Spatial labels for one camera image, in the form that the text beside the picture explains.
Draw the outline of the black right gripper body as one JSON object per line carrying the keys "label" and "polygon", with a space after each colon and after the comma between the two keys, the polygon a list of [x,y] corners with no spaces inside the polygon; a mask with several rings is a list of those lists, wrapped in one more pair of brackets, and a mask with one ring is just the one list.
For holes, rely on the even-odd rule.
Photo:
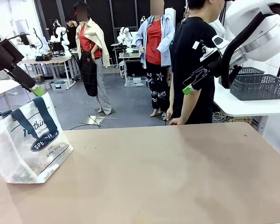
{"label": "black right gripper body", "polygon": [[214,77],[227,77],[227,57],[219,52],[210,53],[208,56],[202,56],[200,62],[203,68],[211,72]]}

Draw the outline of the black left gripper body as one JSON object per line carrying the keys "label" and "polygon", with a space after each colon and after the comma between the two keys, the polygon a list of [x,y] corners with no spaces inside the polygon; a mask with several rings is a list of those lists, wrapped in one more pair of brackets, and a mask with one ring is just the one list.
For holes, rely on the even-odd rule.
{"label": "black left gripper body", "polygon": [[8,39],[0,41],[0,71],[13,70],[23,58],[24,56]]}

